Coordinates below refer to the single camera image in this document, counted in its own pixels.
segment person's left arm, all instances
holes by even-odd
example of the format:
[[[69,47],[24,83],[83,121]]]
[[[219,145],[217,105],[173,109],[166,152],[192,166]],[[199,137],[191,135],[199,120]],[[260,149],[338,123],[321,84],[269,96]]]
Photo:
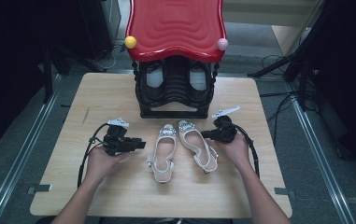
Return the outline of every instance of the person's left arm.
[[[98,186],[106,176],[111,174],[114,167],[129,155],[129,153],[122,153],[111,157],[103,147],[94,148],[88,159],[84,180],[52,223],[84,223]]]

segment forearm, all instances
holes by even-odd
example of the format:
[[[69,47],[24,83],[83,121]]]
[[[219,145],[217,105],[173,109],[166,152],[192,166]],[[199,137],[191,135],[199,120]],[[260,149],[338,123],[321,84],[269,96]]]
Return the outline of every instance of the forearm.
[[[84,223],[98,185],[85,180],[52,223]]]
[[[290,223],[249,163],[236,166],[248,194],[253,223]]]

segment gray carpet floor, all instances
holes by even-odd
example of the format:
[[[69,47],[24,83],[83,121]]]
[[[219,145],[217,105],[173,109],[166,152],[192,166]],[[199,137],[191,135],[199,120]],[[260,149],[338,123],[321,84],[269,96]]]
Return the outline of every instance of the gray carpet floor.
[[[126,52],[115,51],[115,66],[107,69],[110,73],[132,72],[131,61]],[[273,63],[269,58],[264,65]],[[29,207],[34,198],[26,190],[38,184],[47,166],[50,154],[63,127],[64,119],[71,105],[82,77],[91,72],[85,66],[69,60],[72,69],[63,76],[63,85],[50,116],[38,136],[35,147],[24,166],[21,176],[7,201],[0,223],[36,223],[40,217],[30,214]],[[221,62],[221,77],[245,77],[245,74],[262,69],[262,57],[225,55]],[[267,75],[257,78],[260,94],[288,91],[281,75]],[[44,90],[40,90],[21,114],[11,124],[0,140],[0,185],[4,181],[17,156],[32,124],[42,106]],[[267,118],[273,115],[284,96],[264,97],[262,104]],[[356,161],[343,161],[335,152],[335,143],[316,112],[307,112],[322,145],[323,152],[340,184],[351,212],[356,220]],[[274,120],[269,122],[270,133],[274,134]],[[293,223],[341,223],[333,199],[322,178],[314,155],[306,139],[302,125],[292,106],[278,116],[277,142],[275,149],[287,189],[291,194]],[[88,217],[86,223],[97,223],[97,217]],[[249,219],[237,219],[235,223],[250,223]]]

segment person's left hand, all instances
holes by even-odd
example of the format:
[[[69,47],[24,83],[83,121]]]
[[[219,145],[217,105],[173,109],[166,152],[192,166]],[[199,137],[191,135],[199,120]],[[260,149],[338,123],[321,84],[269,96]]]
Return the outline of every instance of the person's left hand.
[[[104,147],[94,148],[90,152],[87,164],[87,174],[83,181],[90,181],[96,186],[100,185],[105,177],[112,173],[114,167],[129,156],[129,152],[123,152],[116,156],[109,156]]]

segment red tray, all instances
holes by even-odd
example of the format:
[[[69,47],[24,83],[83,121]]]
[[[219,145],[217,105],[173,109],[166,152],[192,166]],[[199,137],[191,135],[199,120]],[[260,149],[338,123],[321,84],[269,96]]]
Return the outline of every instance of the red tray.
[[[126,36],[135,47],[128,49],[139,62],[155,61],[171,55],[215,63],[226,41],[222,0],[131,0]]]

